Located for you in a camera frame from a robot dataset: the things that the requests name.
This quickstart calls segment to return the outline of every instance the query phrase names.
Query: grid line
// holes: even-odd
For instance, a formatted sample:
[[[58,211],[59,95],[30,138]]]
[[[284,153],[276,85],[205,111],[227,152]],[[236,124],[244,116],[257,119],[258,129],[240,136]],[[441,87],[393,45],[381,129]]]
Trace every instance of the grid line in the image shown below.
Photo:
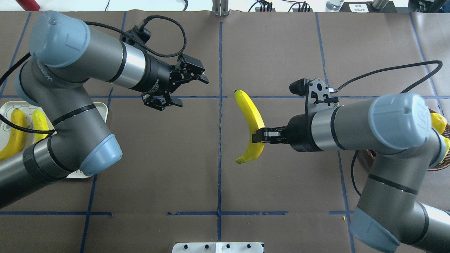
[[[126,11],[123,12],[123,20],[122,20],[122,28],[121,30],[123,31],[124,27],[125,27],[125,22],[126,22]],[[111,105],[111,100],[113,99],[113,92],[114,92],[114,88],[111,88],[109,95],[108,95],[108,110],[110,108]],[[84,253],[84,249],[85,249],[85,245],[86,245],[86,238],[87,238],[87,233],[89,230],[89,220],[90,220],[90,216],[91,216],[91,210],[92,210],[92,203],[94,201],[94,193],[95,193],[95,185],[97,182],[97,174],[94,175],[94,179],[92,181],[92,188],[90,191],[90,198],[89,198],[89,205],[88,205],[88,209],[87,209],[87,213],[86,213],[86,221],[85,221],[85,228],[83,230],[83,238],[81,240],[81,247],[80,247],[80,253]]]
[[[324,68],[324,76],[325,76],[325,83],[328,85],[328,76],[327,72],[325,71],[325,54],[324,54],[324,46],[322,44],[322,34],[320,33],[320,23],[319,23],[319,14],[315,13],[315,21],[317,24],[317,34],[319,36],[319,46],[320,46],[320,54],[322,56],[322,66]]]
[[[353,215],[355,211],[348,211],[349,214]],[[329,215],[347,215],[347,211],[330,211]]]
[[[217,241],[222,241],[222,26],[219,23],[219,164],[217,184]]]
[[[252,212],[252,211],[246,211],[246,212],[228,212],[228,211],[221,211],[221,215],[285,215],[288,214],[288,211],[262,211],[262,212]],[[218,215],[218,212],[214,211],[181,211],[181,212],[167,212],[168,216],[176,216],[176,215]]]
[[[109,95],[91,95],[92,99],[109,99]],[[179,99],[219,99],[220,96],[172,96]],[[249,96],[252,99],[304,99],[304,96]],[[380,96],[336,96],[341,99],[375,99]],[[421,96],[424,99],[450,99],[450,96]],[[3,95],[4,99],[20,99],[19,95]],[[140,96],[133,95],[112,95],[112,99],[141,99]]]
[[[0,215],[87,215],[87,212],[53,212],[53,211],[0,211]],[[112,212],[90,212],[94,216],[111,216]]]
[[[345,216],[347,220],[348,227],[348,236],[350,238],[350,247],[351,252],[355,253],[355,244],[353,242],[353,234],[350,232],[350,211],[348,209],[348,201],[347,201],[347,190],[345,188],[345,179],[344,179],[344,171],[342,169],[342,161],[341,161],[341,152],[337,152],[337,157],[339,158],[339,172],[341,173],[341,186],[342,186],[342,196],[344,197],[344,205],[345,205]]]
[[[14,65],[14,61],[16,60],[17,53],[18,53],[19,48],[20,48],[20,44],[22,43],[23,35],[25,34],[25,31],[26,31],[26,29],[28,27],[28,23],[30,22],[30,17],[31,17],[31,12],[28,12],[27,20],[25,22],[25,25],[23,25],[22,33],[20,34],[19,41],[17,42],[16,50],[14,51],[13,58],[11,59],[11,63],[9,64],[9,68],[11,68]],[[6,78],[5,81],[3,82],[3,87],[0,90],[0,98],[3,95],[3,91],[5,90],[7,82],[8,82],[8,79]]]
[[[423,54],[422,45],[420,44],[419,36],[417,35],[417,30],[416,30],[416,25],[414,24],[413,15],[411,12],[409,13],[409,19],[411,21],[411,26],[413,27],[414,37],[416,39],[417,46],[419,47],[420,56],[422,57],[423,61],[426,61],[425,55]],[[428,65],[425,65],[425,70],[427,71],[427,74],[430,73],[430,69],[428,68]],[[437,92],[436,92],[436,87],[434,86],[433,77],[430,77],[429,80],[431,83],[431,88],[433,89],[433,94],[436,97],[436,102],[437,102],[437,106],[439,107],[439,111],[441,112],[441,115],[445,116],[444,112],[442,111],[441,102],[437,98]]]

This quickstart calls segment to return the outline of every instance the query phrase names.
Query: label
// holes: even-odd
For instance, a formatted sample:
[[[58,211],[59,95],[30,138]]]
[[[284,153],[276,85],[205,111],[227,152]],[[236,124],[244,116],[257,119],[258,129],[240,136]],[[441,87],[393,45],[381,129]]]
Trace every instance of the label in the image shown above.
[[[349,4],[351,12],[369,12],[366,4]]]

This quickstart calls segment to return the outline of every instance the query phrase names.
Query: red object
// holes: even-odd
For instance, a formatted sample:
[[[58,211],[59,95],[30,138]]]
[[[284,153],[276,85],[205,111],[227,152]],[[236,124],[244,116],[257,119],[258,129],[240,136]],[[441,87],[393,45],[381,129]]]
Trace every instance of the red object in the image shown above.
[[[16,0],[26,11],[39,10],[40,6],[34,0]]]

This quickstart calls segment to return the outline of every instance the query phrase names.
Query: yellow banana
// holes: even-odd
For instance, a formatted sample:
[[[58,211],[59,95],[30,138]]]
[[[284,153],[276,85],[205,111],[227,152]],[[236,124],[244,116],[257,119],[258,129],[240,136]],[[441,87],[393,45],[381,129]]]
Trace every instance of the yellow banana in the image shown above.
[[[14,109],[12,112],[11,122],[21,127],[27,127],[25,114],[19,109]],[[23,147],[25,147],[26,140],[27,133],[11,128],[8,143],[5,148],[0,151],[0,161],[4,161],[22,151]]]
[[[241,108],[250,131],[250,140],[247,149],[242,157],[236,159],[237,163],[245,163],[258,158],[264,149],[264,143],[252,143],[252,134],[254,134],[256,130],[264,127],[264,121],[255,104],[244,91],[236,90],[234,92],[234,99]]]
[[[33,125],[34,129],[41,131],[48,131],[49,125],[47,124],[47,118],[40,110],[34,110],[33,112]],[[45,139],[47,134],[35,134],[35,142]]]
[[[441,135],[446,129],[447,119],[438,113],[430,113],[430,115],[431,115],[431,125]]]

